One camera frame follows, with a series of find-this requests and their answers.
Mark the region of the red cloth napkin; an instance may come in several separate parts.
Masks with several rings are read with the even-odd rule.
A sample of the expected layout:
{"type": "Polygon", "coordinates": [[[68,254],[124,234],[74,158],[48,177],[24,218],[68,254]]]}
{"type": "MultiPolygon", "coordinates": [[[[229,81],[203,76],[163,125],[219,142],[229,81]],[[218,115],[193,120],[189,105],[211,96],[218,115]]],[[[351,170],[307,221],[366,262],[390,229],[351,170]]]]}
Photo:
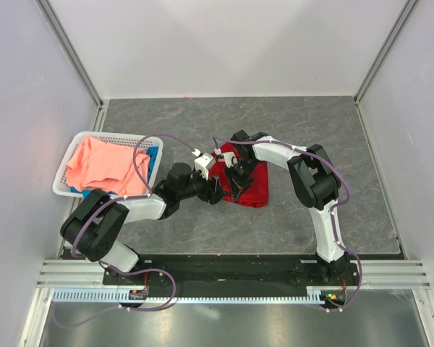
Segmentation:
{"type": "MultiPolygon", "coordinates": [[[[231,143],[224,143],[220,146],[223,152],[234,152],[235,155],[240,157],[252,157],[246,150],[239,151],[238,145],[233,145],[231,143]]],[[[226,202],[231,201],[231,188],[229,185],[229,180],[227,179],[227,173],[225,172],[227,168],[214,164],[210,170],[211,176],[218,176],[221,181],[221,186],[227,191],[227,195],[223,198],[226,202]]],[[[268,188],[268,167],[266,162],[260,162],[252,172],[252,178],[254,179],[252,185],[248,190],[238,199],[237,202],[232,202],[238,205],[252,208],[260,208],[268,204],[269,198],[269,188],[268,188]]]]}

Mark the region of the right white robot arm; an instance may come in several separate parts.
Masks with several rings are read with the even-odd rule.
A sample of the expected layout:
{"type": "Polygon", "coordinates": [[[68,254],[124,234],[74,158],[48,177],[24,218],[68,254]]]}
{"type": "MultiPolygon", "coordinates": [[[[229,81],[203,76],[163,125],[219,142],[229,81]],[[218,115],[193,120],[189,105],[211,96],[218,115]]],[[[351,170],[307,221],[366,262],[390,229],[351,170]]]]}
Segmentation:
{"type": "Polygon", "coordinates": [[[257,179],[254,171],[263,163],[272,163],[289,172],[294,193],[312,218],[317,258],[317,276],[324,284],[334,284],[346,268],[346,251],[339,222],[339,189],[346,184],[321,145],[291,145],[258,132],[249,136],[241,130],[229,143],[235,153],[224,153],[224,173],[233,202],[241,200],[257,179]]]}

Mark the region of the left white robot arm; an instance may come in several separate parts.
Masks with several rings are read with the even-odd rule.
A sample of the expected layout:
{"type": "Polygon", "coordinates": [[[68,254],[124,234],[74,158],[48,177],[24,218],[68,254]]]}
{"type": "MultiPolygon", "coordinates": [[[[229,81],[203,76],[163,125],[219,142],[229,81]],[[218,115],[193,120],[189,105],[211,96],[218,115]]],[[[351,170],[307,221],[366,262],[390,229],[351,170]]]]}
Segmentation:
{"type": "Polygon", "coordinates": [[[175,163],[151,196],[113,198],[94,189],[63,222],[60,235],[82,258],[103,262],[116,269],[128,284],[144,276],[140,256],[117,240],[125,224],[140,220],[163,220],[174,214],[180,202],[198,197],[214,205],[227,195],[217,176],[204,177],[186,163],[175,163]]]}

